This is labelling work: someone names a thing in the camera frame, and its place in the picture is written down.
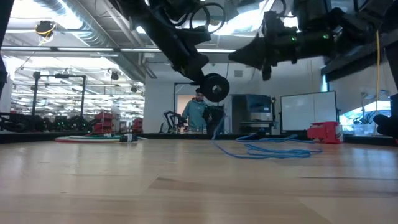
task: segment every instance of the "ceiling duct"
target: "ceiling duct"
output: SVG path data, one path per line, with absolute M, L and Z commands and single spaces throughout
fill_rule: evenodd
M 50 9 L 59 16 L 64 16 L 68 10 L 64 8 L 63 4 L 68 7 L 82 22 L 81 30 L 90 30 L 91 32 L 76 32 L 74 36 L 81 39 L 90 47 L 118 47 L 117 43 L 104 31 L 104 29 L 95 21 L 93 16 L 81 5 L 77 0 L 34 0 L 40 6 Z M 125 53 L 120 53 L 118 57 L 109 58 L 119 65 L 123 73 L 125 73 L 132 80 L 137 80 L 142 83 L 145 82 L 145 74 L 141 72 L 139 65 L 134 61 L 129 60 Z

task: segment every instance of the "ceiling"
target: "ceiling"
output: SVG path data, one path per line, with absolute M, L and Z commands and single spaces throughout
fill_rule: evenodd
M 107 38 L 116 43 L 119 47 L 156 47 L 148 36 L 140 29 L 130 31 L 129 34 L 123 32 L 118 23 L 128 23 L 116 10 L 112 12 L 113 17 L 105 8 L 103 0 L 58 0 L 59 2 L 69 2 L 76 6 L 81 6 L 84 13 L 90 19 L 90 25 L 98 27 L 105 33 Z M 286 0 L 288 5 L 287 12 L 293 0 Z M 206 0 L 206 2 L 216 2 L 227 6 L 236 0 Z M 280 11 L 282 4 L 279 0 L 261 1 L 259 10 L 247 12 L 230 20 L 218 33 L 212 35 L 212 40 L 202 43 L 197 47 L 200 49 L 238 49 L 252 41 L 256 34 L 259 22 L 262 19 L 261 9 Z M 331 2 L 333 7 L 342 7 L 345 11 L 353 10 L 352 0 L 334 0 Z M 212 19 L 217 20 L 222 17 L 222 11 L 209 7 Z M 13 46 L 37 46 L 42 42 L 42 38 L 35 33 L 34 27 L 42 20 L 56 21 L 57 27 L 50 42 L 41 43 L 43 46 L 56 47 L 87 47 L 79 35 L 78 28 L 81 24 L 80 17 L 59 16 L 55 12 L 40 7 L 34 0 L 15 0 L 14 9 L 7 28 L 6 38 L 3 45 Z M 200 25 L 205 19 L 205 15 L 199 12 L 195 16 L 194 24 Z M 296 19 L 287 19 L 287 26 L 296 26 Z M 40 70 L 42 74 L 69 73 L 72 77 L 67 82 L 56 79 L 40 79 L 39 83 L 39 110 L 43 113 L 63 113 L 64 111 L 78 111 L 79 97 L 68 97 L 66 94 L 80 94 L 79 78 L 73 75 L 86 75 L 88 84 L 86 91 L 87 107 L 85 112 L 95 113 L 97 109 L 110 109 L 113 105 L 119 106 L 123 111 L 133 111 L 132 116 L 140 116 L 144 106 L 144 85 L 142 82 L 132 80 L 134 73 L 131 70 L 124 70 L 119 64 L 115 63 L 115 58 L 121 57 L 118 54 L 93 54 L 93 53 L 70 53 L 70 52 L 2 52 L 9 64 L 17 69 L 15 73 L 15 90 L 13 96 L 13 107 L 17 110 L 29 113 L 32 101 L 31 84 L 34 79 L 32 74 L 35 70 Z M 163 54 L 125 54 L 131 62 L 144 68 L 146 78 L 157 78 L 160 81 L 188 81 L 177 72 L 173 71 Z M 230 81 L 245 81 L 250 78 L 251 68 L 228 62 L 226 54 L 208 54 L 210 64 L 204 68 L 204 73 L 217 72 L 221 75 L 229 73 Z M 119 80 L 110 79 L 109 73 L 118 72 Z M 136 93 L 131 91 L 134 86 L 138 89 Z

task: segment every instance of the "black wheel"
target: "black wheel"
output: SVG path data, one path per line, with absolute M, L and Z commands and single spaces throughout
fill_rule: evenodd
M 228 96 L 229 82 L 225 77 L 217 73 L 210 73 L 205 76 L 200 88 L 208 100 L 218 103 Z

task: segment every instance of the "person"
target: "person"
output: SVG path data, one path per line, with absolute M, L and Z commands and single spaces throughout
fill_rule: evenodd
M 182 117 L 188 119 L 188 129 L 191 129 L 194 132 L 199 131 L 201 133 L 207 126 L 206 120 L 203 118 L 207 105 L 203 101 L 205 97 L 200 88 L 196 89 L 196 93 L 196 97 L 186 105 L 182 113 Z

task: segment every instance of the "wood grain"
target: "wood grain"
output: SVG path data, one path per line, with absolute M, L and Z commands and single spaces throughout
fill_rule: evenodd
M 0 223 L 396 223 L 397 148 L 323 148 L 254 161 L 209 141 L 3 144 Z

